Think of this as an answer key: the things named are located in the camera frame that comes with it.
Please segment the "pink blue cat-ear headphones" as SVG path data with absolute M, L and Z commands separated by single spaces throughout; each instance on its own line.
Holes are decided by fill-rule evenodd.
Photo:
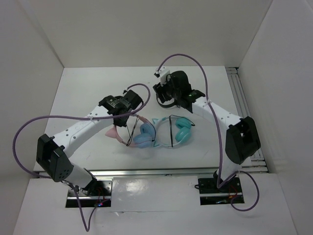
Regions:
M 127 146 L 127 147 L 136 147 L 136 148 L 147 148 L 150 147 L 152 142 L 155 141 L 157 132 L 154 126 L 145 118 L 139 115 L 135 115 L 136 122 L 133 127 L 133 130 L 136 128 L 138 121 L 142 121 L 140 126 L 140 134 L 135 136 L 130 134 L 129 139 L 125 142 L 120 135 L 118 134 L 117 127 L 114 125 L 111 129 L 109 129 L 105 136 L 116 139 L 119 143 Z

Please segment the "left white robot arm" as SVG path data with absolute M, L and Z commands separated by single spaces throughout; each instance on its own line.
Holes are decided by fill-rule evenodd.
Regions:
M 142 98 L 132 90 L 123 96 L 109 95 L 86 116 L 63 132 L 50 137 L 43 134 L 38 139 L 37 163 L 55 182 L 73 185 L 85 194 L 92 195 L 103 187 L 88 170 L 70 161 L 74 152 L 102 129 L 111 125 L 124 127 L 129 112 L 143 103 Z

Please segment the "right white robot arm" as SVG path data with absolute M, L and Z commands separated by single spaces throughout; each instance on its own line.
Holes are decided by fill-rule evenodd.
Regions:
M 156 71 L 155 77 L 159 83 L 153 89 L 161 103 L 174 100 L 175 105 L 216 124 L 220 163 L 213 186 L 219 192 L 226 191 L 242 163 L 261 147 L 254 119 L 232 114 L 206 98 L 203 92 L 192 89 L 183 71 L 164 69 Z

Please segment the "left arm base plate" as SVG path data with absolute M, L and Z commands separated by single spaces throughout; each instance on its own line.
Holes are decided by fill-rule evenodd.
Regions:
M 93 192 L 88 193 L 78 187 L 73 190 L 69 187 L 67 192 L 66 208 L 78 208 L 77 198 L 75 192 L 79 197 L 82 208 L 93 208 L 98 206 L 100 208 L 111 207 L 112 199 L 112 185 L 113 178 L 100 179 L 100 186 L 97 186 Z

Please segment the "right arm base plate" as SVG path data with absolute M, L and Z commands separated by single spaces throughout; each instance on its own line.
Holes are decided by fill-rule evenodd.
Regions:
M 243 204 L 245 202 L 238 177 L 221 189 L 216 187 L 213 178 L 199 178 L 194 188 L 199 191 L 201 205 L 230 204 L 231 200 L 233 200 L 233 204 Z

